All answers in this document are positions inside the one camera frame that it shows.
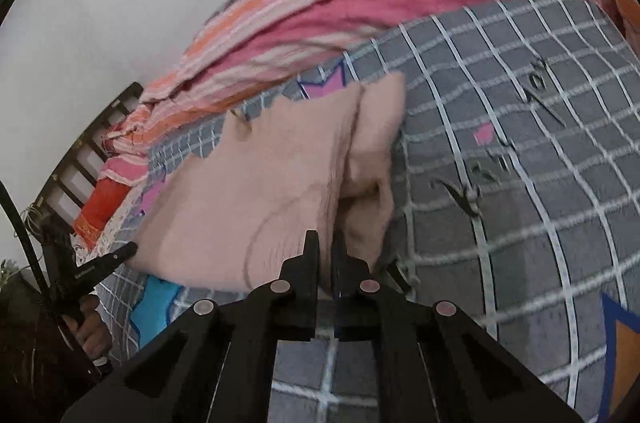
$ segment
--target blue fabric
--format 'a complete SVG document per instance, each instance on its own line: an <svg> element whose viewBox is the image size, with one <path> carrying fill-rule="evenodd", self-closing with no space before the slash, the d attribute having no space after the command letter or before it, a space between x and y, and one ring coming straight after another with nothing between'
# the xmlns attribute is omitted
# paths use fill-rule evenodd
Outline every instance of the blue fabric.
<svg viewBox="0 0 640 423"><path fill-rule="evenodd" d="M149 275L140 302L131 311L130 321L138 332L140 349L171 323L169 308L182 286Z"/></svg>

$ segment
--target wire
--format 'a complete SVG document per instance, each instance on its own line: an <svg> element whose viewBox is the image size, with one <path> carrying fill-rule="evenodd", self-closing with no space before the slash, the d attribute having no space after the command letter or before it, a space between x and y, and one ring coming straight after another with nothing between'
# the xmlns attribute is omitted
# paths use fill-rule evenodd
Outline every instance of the wire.
<svg viewBox="0 0 640 423"><path fill-rule="evenodd" d="M4 210L4 213L9 218L9 222L14 226L15 234L20 243L22 244L22 249L24 250L24 254L27 257L27 262L31 267L31 271L33 271L33 277L36 279L38 284L38 288L42 293L42 298L46 303L47 307L50 308L49 304L49 296L46 294L48 289L47 280L45 279L44 274L42 273L42 268L40 268L40 264L38 262L40 259L36 258L36 252L33 249L33 244L31 244L31 239L29 238L29 233L27 233L24 224L22 223L22 218L20 217L20 213L18 213L17 208L15 207L14 202L11 200L11 196L7 189L0 181L0 206Z"/></svg>
<svg viewBox="0 0 640 423"><path fill-rule="evenodd" d="M42 257L44 256L44 251L40 254L40 256L38 257L38 261L40 262L40 260L42 260ZM18 275L18 273L22 273L23 270L27 269L28 267L31 267L29 264L27 264L26 266L22 266L20 269L17 269L16 271L14 271L13 273L11 273L11 275L9 275L6 279L5 279L5 283L9 281L9 279L11 277L13 277L14 275Z"/></svg>
<svg viewBox="0 0 640 423"><path fill-rule="evenodd" d="M42 235L40 222L43 220L44 214L39 209L37 209L33 203L31 203L20 212L20 218L22 220L22 223L36 239ZM18 233L14 230L14 238L16 237L18 237Z"/></svg>

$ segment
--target human hand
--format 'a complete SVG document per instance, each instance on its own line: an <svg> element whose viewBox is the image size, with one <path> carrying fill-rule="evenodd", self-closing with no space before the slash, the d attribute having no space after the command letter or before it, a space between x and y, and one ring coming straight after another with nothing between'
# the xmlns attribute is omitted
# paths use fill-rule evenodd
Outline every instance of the human hand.
<svg viewBox="0 0 640 423"><path fill-rule="evenodd" d="M73 318L62 315L69 330L91 360L106 355L113 343L107 324L102 321L100 314L96 311L99 303L100 300L96 295L80 298L80 310L84 314L84 323L81 327L78 327L78 322Z"/></svg>

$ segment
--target wrinkled fabric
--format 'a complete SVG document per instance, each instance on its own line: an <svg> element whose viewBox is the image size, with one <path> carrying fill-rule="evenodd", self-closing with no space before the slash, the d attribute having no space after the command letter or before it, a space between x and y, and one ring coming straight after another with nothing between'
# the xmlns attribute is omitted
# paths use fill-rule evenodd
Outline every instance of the wrinkled fabric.
<svg viewBox="0 0 640 423"><path fill-rule="evenodd" d="M276 279L312 229L328 289L339 211L351 254L373 268L394 209L389 151L403 116L399 72L310 101L281 97L251 122L229 112L218 149L188 158L145 212L129 265L190 287L250 291Z"/></svg>

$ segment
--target grey checkered bedsheet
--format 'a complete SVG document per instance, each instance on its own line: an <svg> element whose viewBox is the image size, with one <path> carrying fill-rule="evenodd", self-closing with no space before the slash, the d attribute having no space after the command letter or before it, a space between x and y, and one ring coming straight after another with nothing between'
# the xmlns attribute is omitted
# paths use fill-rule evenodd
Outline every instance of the grey checkered bedsheet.
<svg viewBox="0 0 640 423"><path fill-rule="evenodd" d="M385 254L404 260L415 300L459 304L592 419L604 377L600 292L640 311L640 78L620 33L582 0L490 2L400 24L299 79L319 81L340 61L354 80L406 75ZM242 107L255 117L278 94L302 99L293 79ZM149 184L190 152L206 157L222 122L169 136L151 155ZM493 140L480 146L487 129ZM479 192L482 217L439 180L466 186L471 200ZM139 222L129 217L114 247ZM129 312L144 284L121 267L98 287L117 360L137 351ZM202 297L239 295L184 288L170 318ZM280 342L270 421L376 421L369 345L337 343L326 327L318 336Z"/></svg>

